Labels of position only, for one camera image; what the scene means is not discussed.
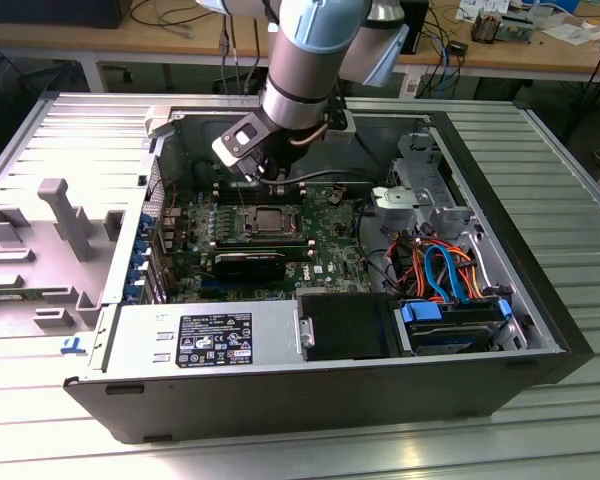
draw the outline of grooved metal surface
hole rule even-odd
[[[221,103],[217,97],[62,95],[48,105],[12,171],[32,175],[38,170],[30,163],[44,162],[64,172],[67,158],[90,160],[92,174],[106,173],[107,187],[124,190],[125,176],[148,147],[141,131],[150,106]],[[448,112],[596,358],[561,384],[524,392],[486,419],[129,446],[62,391],[65,375],[85,361],[59,354],[63,338],[0,339],[0,478],[23,472],[56,478],[69,470],[72,478],[91,479],[600,478],[600,193],[594,183],[532,114],[511,104],[352,99],[349,106]],[[21,179],[9,181],[26,187]],[[89,192],[93,202],[114,200],[100,194],[100,187]]]

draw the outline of power supply label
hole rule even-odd
[[[248,365],[253,363],[250,313],[185,315],[180,317],[180,368]]]

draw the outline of side panel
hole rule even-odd
[[[486,416],[563,359],[75,383],[65,390],[124,443]]]
[[[432,117],[444,145],[449,149],[461,175],[469,184],[471,194],[488,219],[489,226],[493,229],[524,288],[558,345],[570,354],[560,369],[542,379],[542,383],[557,383],[591,360],[594,356],[593,350],[449,117],[442,113],[436,113]]]

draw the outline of black stand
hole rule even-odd
[[[589,112],[591,107],[595,105],[595,103],[600,98],[600,82],[596,84],[593,93],[589,95],[589,97],[583,98],[583,101],[580,103],[578,108],[576,109],[573,116],[570,117],[569,122],[564,130],[564,134],[562,135],[562,143],[565,145],[571,139],[575,131],[578,129],[584,117]]]

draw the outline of computer case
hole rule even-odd
[[[405,13],[405,23],[409,26],[409,34],[402,47],[403,55],[413,55],[418,50],[420,34],[429,9],[429,0],[401,0]]]
[[[132,0],[0,0],[0,23],[118,28]]]

